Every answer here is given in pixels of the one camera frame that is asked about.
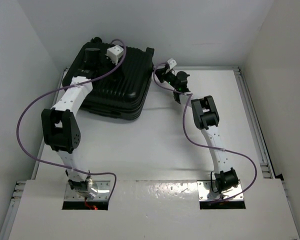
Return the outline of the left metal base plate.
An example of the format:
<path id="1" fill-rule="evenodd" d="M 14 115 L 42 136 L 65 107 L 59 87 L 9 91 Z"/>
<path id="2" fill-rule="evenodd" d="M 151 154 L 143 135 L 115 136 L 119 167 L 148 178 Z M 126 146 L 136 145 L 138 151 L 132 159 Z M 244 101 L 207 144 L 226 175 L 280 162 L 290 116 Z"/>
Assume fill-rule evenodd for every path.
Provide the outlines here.
<path id="1" fill-rule="evenodd" d="M 64 198 L 65 202 L 83 202 L 87 198 L 88 202 L 107 202 L 110 196 L 110 181 L 92 181 L 92 187 L 89 193 L 79 193 L 71 189 L 67 184 L 65 188 Z"/>

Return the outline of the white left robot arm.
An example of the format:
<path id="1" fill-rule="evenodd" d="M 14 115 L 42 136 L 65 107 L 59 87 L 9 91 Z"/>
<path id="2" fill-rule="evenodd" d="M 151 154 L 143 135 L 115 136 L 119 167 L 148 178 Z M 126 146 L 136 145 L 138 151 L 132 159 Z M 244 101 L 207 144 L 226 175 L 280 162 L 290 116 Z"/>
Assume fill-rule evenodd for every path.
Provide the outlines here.
<path id="1" fill-rule="evenodd" d="M 81 170 L 78 147 L 81 132 L 76 120 L 79 108 L 93 90 L 92 80 L 117 67 L 124 49 L 115 45 L 106 50 L 87 47 L 81 50 L 82 56 L 72 63 L 67 75 L 69 84 L 64 86 L 62 98 L 50 109 L 41 113 L 43 138 L 46 145 L 55 151 L 66 167 L 68 184 L 79 196 L 92 200 L 98 189 L 93 186 L 93 179 L 88 170 Z"/>

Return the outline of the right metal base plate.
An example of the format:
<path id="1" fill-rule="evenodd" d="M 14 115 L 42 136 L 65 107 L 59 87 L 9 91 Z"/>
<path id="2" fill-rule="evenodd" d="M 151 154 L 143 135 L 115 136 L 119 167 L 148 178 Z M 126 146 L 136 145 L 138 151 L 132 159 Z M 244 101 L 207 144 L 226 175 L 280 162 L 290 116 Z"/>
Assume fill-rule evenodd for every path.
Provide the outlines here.
<path id="1" fill-rule="evenodd" d="M 236 187 L 231 187 L 221 193 L 211 191 L 211 182 L 209 180 L 197 181 L 198 198 L 200 202 L 213 202 L 217 200 L 226 200 L 230 202 L 244 201 L 242 185 L 239 181 Z"/>

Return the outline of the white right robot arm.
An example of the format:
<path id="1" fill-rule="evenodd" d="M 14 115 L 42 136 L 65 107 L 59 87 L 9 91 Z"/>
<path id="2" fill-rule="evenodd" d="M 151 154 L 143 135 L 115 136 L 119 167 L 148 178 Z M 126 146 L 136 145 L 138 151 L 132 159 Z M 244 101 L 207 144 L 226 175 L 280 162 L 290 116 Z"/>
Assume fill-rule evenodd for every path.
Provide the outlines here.
<path id="1" fill-rule="evenodd" d="M 213 162 L 214 183 L 210 183 L 210 191 L 221 194 L 236 187 L 239 179 L 222 142 L 219 131 L 220 117 L 215 101 L 211 95 L 198 97 L 193 94 L 188 88 L 189 76 L 184 71 L 173 74 L 167 67 L 153 71 L 153 80 L 158 86 L 164 82 L 168 83 L 172 88 L 164 89 L 173 92 L 174 100 L 183 105 L 185 110 L 191 108 L 194 125 L 203 135 Z"/>

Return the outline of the metal base plate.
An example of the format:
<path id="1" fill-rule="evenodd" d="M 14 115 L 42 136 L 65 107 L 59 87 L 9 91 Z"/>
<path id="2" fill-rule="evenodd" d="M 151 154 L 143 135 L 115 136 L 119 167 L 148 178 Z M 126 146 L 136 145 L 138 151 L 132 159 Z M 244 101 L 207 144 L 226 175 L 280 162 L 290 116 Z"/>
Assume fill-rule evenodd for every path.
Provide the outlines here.
<path id="1" fill-rule="evenodd" d="M 67 184 L 65 188 L 64 198 L 65 202 L 83 202 L 87 198 L 88 202 L 107 202 L 110 196 L 110 181 L 92 181 L 92 187 L 89 193 L 79 193 L 71 189 Z"/>
<path id="2" fill-rule="evenodd" d="M 226 200 L 230 202 L 244 201 L 242 185 L 239 181 L 236 187 L 231 187 L 221 193 L 211 191 L 211 182 L 209 180 L 197 181 L 198 198 L 200 202 L 213 202 L 217 200 Z"/>

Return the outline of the black suitcase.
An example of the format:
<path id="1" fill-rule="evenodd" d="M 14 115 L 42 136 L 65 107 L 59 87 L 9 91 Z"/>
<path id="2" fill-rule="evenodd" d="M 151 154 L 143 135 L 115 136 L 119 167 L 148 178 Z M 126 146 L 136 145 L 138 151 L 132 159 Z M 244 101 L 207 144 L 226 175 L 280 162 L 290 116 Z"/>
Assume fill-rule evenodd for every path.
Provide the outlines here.
<path id="1" fill-rule="evenodd" d="M 95 37 L 82 46 L 74 61 L 83 55 L 82 49 L 97 47 L 106 54 L 107 49 L 112 46 L 113 44 L 104 43 L 101 38 Z M 104 117 L 128 121 L 137 119 L 148 94 L 154 53 L 154 48 L 141 50 L 128 46 L 122 65 L 109 76 L 92 82 L 92 91 L 80 109 Z M 68 71 L 62 80 L 62 86 L 70 83 Z"/>

